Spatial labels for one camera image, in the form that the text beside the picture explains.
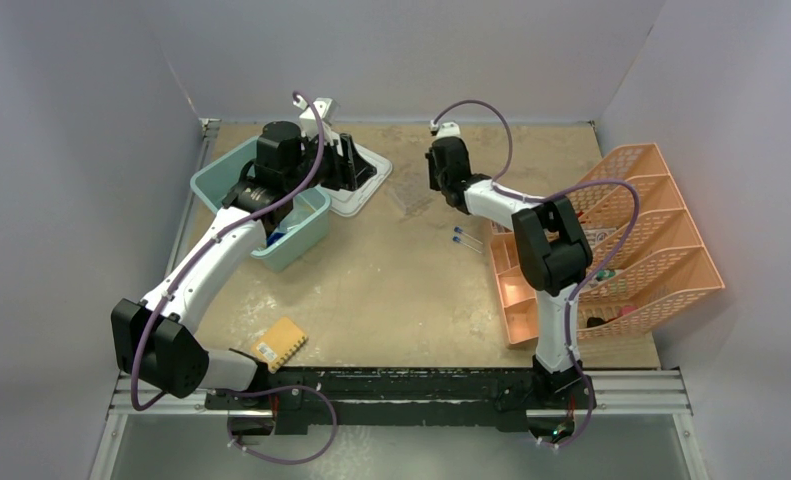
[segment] orange organizer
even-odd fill
[[[651,331],[725,287],[656,145],[619,147],[581,182],[606,178],[624,179],[637,189],[640,215],[628,240],[606,267],[616,275],[580,293],[578,338]],[[633,199],[626,189],[612,185],[579,190],[569,194],[569,199],[579,212],[584,231],[599,232],[597,237],[588,235],[594,267],[627,229]],[[536,292],[522,276],[515,238],[491,222],[487,237],[507,343],[532,340],[539,336]],[[586,328],[590,317],[606,323]]]

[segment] notebook label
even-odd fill
[[[266,345],[265,342],[257,345],[257,350],[260,353],[262,353],[265,359],[268,360],[269,362],[273,362],[277,360],[277,354],[274,353],[274,350],[272,350],[271,347]]]

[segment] tabletop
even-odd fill
[[[213,160],[260,133],[223,124]],[[387,182],[426,176],[426,125],[334,125],[389,159],[393,171],[352,218],[329,213],[330,231],[280,273],[246,259],[208,309],[197,338],[209,348],[249,351],[280,317],[309,340],[289,365],[374,367],[528,366],[535,342],[508,348],[492,266],[452,242],[454,226],[482,234],[486,220],[447,206],[440,194],[404,215]],[[492,175],[506,158],[498,126],[463,126],[472,170]],[[574,184],[601,159],[592,126],[513,127],[512,167],[503,185],[535,195]],[[199,205],[190,245],[212,214]],[[587,368],[659,368],[650,334],[579,342]]]

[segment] teal bin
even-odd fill
[[[239,180],[242,167],[256,155],[257,137],[252,137],[192,176],[192,191],[213,213],[217,212],[227,191]],[[321,187],[299,193],[293,199],[293,212],[308,211],[309,216],[268,248],[251,252],[251,256],[275,272],[282,271],[327,235],[329,209],[330,195]]]

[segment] spiral notebook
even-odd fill
[[[268,364],[268,371],[274,373],[282,367],[301,345],[307,341],[307,334],[298,328],[289,317],[277,321],[251,347],[251,353]]]

